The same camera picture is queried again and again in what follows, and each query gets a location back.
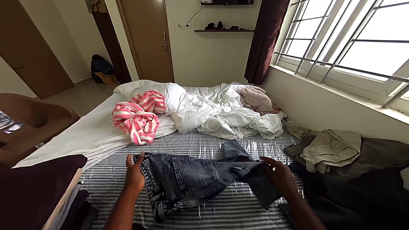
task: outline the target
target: hand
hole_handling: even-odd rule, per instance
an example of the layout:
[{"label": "hand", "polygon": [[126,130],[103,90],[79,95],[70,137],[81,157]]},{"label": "hand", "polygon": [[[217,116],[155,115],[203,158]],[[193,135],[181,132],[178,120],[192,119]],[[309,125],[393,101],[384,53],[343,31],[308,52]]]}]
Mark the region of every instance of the hand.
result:
[{"label": "hand", "polygon": [[289,167],[269,157],[262,156],[260,159],[269,164],[264,172],[287,200],[300,196]]},{"label": "hand", "polygon": [[144,156],[145,152],[141,152],[135,164],[132,163],[132,156],[130,154],[126,158],[126,167],[128,169],[126,170],[125,189],[134,190],[138,194],[145,186],[145,177],[139,169]]}]

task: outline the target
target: wooden shelf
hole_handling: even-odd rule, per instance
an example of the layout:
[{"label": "wooden shelf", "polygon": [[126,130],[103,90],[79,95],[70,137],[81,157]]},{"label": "wooden shelf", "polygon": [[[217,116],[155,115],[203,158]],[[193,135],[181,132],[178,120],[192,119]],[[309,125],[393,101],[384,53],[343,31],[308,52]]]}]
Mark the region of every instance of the wooden shelf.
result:
[{"label": "wooden shelf", "polygon": [[199,29],[195,30],[195,33],[213,33],[213,32],[254,32],[254,30],[230,30],[230,29],[222,29],[222,30],[204,30],[204,29]]}]

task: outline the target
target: door lock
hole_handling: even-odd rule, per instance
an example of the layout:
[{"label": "door lock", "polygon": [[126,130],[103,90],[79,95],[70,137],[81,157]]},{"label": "door lock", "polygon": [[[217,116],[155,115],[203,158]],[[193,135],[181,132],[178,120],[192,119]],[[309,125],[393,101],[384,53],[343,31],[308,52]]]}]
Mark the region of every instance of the door lock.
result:
[{"label": "door lock", "polygon": [[163,45],[162,47],[165,47],[165,52],[168,52],[168,45]]}]

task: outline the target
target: door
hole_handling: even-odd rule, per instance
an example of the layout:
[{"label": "door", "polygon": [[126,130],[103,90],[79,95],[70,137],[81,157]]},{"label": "door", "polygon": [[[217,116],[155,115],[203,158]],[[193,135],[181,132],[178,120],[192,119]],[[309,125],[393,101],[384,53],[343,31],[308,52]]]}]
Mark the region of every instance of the door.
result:
[{"label": "door", "polygon": [[128,67],[126,66],[125,58],[122,54],[121,46],[119,45],[111,17],[108,13],[100,12],[93,12],[92,16],[94,16],[99,33],[101,34],[109,57],[111,58],[117,79],[121,84],[131,82],[132,79]]},{"label": "door", "polygon": [[37,94],[51,96],[73,87],[53,51],[18,0],[2,1],[0,55]]},{"label": "door", "polygon": [[174,82],[164,0],[117,0],[139,79]]}]

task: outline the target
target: window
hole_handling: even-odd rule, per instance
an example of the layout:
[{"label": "window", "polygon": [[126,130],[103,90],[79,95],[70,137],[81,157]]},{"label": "window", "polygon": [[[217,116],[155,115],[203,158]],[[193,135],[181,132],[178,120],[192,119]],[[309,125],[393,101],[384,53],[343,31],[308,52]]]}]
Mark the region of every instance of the window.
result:
[{"label": "window", "polygon": [[272,64],[409,113],[408,12],[408,0],[292,0]]}]

